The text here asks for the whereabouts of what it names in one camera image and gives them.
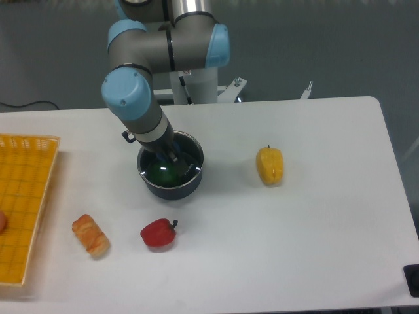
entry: toy bell pepper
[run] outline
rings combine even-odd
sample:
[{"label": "toy bell pepper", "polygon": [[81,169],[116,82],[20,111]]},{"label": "toy bell pepper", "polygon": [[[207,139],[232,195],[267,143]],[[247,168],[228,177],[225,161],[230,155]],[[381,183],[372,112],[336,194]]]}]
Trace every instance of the toy bell pepper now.
[{"label": "toy bell pepper", "polygon": [[163,247],[175,239],[176,226],[177,220],[171,224],[167,219],[158,219],[142,229],[140,235],[149,247]]},{"label": "toy bell pepper", "polygon": [[281,181],[283,175],[283,158],[279,149],[261,148],[256,155],[256,167],[259,176],[265,184],[275,184]]}]

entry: yellow bell pepper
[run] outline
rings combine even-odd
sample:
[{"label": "yellow bell pepper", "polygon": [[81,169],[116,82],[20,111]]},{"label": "yellow bell pepper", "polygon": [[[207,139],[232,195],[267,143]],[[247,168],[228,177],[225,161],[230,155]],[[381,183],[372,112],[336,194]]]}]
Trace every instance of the yellow bell pepper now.
[{"label": "yellow bell pepper", "polygon": [[283,158],[279,149],[261,148],[256,155],[256,167],[259,176],[265,184],[275,184],[281,181],[283,175]]}]

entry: light blue joint cap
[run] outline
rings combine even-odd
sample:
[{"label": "light blue joint cap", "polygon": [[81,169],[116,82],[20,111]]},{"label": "light blue joint cap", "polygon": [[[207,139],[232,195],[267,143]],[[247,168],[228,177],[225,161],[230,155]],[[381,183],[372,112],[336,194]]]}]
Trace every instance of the light blue joint cap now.
[{"label": "light blue joint cap", "polygon": [[124,20],[124,19],[128,18],[127,15],[125,15],[124,10],[120,6],[119,0],[115,0],[114,2],[115,2],[115,10],[117,10],[117,13],[118,13],[119,18],[121,20]]},{"label": "light blue joint cap", "polygon": [[216,24],[209,42],[205,67],[223,67],[230,61],[230,39],[224,24]]},{"label": "light blue joint cap", "polygon": [[141,29],[143,31],[147,31],[147,28],[141,22],[133,21],[130,19],[117,21],[111,26],[109,33],[107,34],[107,49],[109,50],[109,46],[115,37],[131,29]]},{"label": "light blue joint cap", "polygon": [[112,113],[122,121],[141,118],[151,104],[147,80],[131,67],[110,72],[102,84],[102,98]]}]

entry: yellow basket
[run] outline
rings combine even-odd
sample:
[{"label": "yellow basket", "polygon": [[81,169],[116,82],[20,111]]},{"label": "yellow basket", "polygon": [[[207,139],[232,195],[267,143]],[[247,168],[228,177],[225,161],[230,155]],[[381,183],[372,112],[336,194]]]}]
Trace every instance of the yellow basket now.
[{"label": "yellow basket", "polygon": [[0,134],[0,285],[24,284],[60,138]]}]

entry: red bell pepper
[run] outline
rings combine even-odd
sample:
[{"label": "red bell pepper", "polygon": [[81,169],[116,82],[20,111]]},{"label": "red bell pepper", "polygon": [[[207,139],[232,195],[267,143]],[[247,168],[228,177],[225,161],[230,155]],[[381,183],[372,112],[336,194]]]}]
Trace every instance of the red bell pepper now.
[{"label": "red bell pepper", "polygon": [[176,226],[177,220],[170,224],[167,219],[158,219],[142,229],[140,235],[149,247],[163,247],[175,239]]}]

